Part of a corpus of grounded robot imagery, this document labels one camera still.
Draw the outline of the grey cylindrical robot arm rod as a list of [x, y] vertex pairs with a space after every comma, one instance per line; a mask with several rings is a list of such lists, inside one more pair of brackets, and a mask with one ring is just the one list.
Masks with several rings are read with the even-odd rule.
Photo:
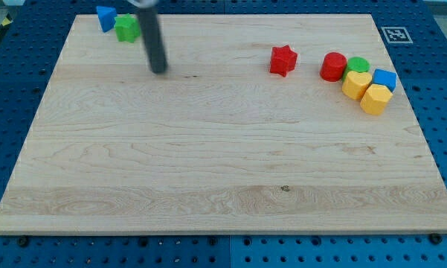
[[167, 71], [167, 56], [158, 20], [158, 0], [128, 0], [137, 8], [136, 16], [141, 28], [150, 70], [154, 74]]

